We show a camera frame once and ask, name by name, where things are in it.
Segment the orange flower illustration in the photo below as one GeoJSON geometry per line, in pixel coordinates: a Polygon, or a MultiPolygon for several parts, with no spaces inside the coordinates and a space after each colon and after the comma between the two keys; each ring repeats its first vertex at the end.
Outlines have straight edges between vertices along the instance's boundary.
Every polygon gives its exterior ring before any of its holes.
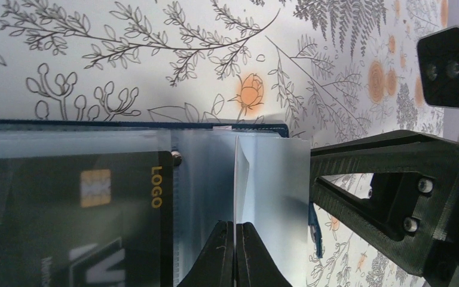
{"type": "Polygon", "coordinates": [[[405,69],[405,64],[406,64],[405,54],[400,53],[400,67],[402,67],[402,69],[405,69]]]}
{"type": "Polygon", "coordinates": [[[397,92],[397,73],[393,68],[386,75],[386,89],[390,96],[394,96],[395,92],[397,92]]]}
{"type": "Polygon", "coordinates": [[[242,114],[247,115],[249,112],[253,114],[257,110],[257,106],[263,104],[263,80],[256,74],[250,74],[247,76],[245,81],[242,81],[240,76],[240,90],[237,93],[237,96],[231,99],[240,104],[240,114],[238,115],[238,120],[242,114]]]}
{"type": "Polygon", "coordinates": [[[369,94],[373,103],[380,103],[384,98],[384,71],[380,62],[374,61],[369,70],[369,94]]]}
{"type": "Polygon", "coordinates": [[[448,27],[448,0],[440,3],[440,23],[444,28],[448,27]]]}
{"type": "Polygon", "coordinates": [[[416,78],[416,86],[414,88],[414,100],[416,105],[421,107],[425,104],[425,98],[423,97],[423,86],[421,85],[421,78],[416,78]]]}
{"type": "Polygon", "coordinates": [[[366,252],[362,253],[362,256],[360,257],[360,260],[358,261],[358,265],[356,268],[356,272],[361,271],[363,266],[365,265],[365,261],[367,261],[367,255],[366,252]]]}
{"type": "Polygon", "coordinates": [[[395,42],[395,36],[390,36],[390,40],[388,41],[388,48],[390,49],[391,54],[395,54],[395,50],[397,49],[397,44],[395,42]]]}
{"type": "Polygon", "coordinates": [[[397,13],[397,18],[400,17],[400,0],[395,0],[394,2],[395,12],[397,13]]]}
{"type": "Polygon", "coordinates": [[[337,240],[337,234],[335,232],[339,230],[340,221],[331,215],[328,215],[328,218],[330,222],[325,223],[325,226],[330,227],[330,230],[333,232],[333,237],[337,240]]]}

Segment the card holder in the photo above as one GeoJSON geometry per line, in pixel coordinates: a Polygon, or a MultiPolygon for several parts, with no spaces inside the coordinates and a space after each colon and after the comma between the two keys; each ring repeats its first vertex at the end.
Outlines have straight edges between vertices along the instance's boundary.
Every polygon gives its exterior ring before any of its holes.
{"type": "Polygon", "coordinates": [[[218,221],[254,221],[298,281],[286,263],[307,260],[310,144],[286,137],[284,124],[0,120],[0,286],[176,286],[218,221]]]}

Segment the depth camera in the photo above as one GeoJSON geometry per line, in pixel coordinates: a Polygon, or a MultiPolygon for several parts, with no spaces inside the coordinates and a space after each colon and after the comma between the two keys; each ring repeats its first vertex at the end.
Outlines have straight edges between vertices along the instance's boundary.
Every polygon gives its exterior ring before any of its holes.
{"type": "Polygon", "coordinates": [[[417,50],[427,104],[459,108],[459,25],[421,38],[417,50]]]}

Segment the camera lens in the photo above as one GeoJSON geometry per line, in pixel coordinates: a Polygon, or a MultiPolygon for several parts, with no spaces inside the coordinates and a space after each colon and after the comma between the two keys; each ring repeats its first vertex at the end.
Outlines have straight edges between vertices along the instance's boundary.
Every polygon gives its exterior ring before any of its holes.
{"type": "Polygon", "coordinates": [[[434,64],[428,64],[426,73],[430,81],[435,81],[437,78],[437,66],[434,64]]]}
{"type": "Polygon", "coordinates": [[[454,79],[459,75],[459,63],[453,60],[448,62],[448,66],[446,67],[446,73],[448,77],[454,79]]]}

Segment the black 3d-printed bracket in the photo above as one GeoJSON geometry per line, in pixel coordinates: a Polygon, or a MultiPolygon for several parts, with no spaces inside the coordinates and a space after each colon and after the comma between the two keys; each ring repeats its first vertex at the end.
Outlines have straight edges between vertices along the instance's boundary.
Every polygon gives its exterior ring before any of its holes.
{"type": "Polygon", "coordinates": [[[311,152],[310,199],[410,274],[459,286],[459,143],[400,130],[311,152]],[[374,173],[360,199],[321,176],[374,173]]]}

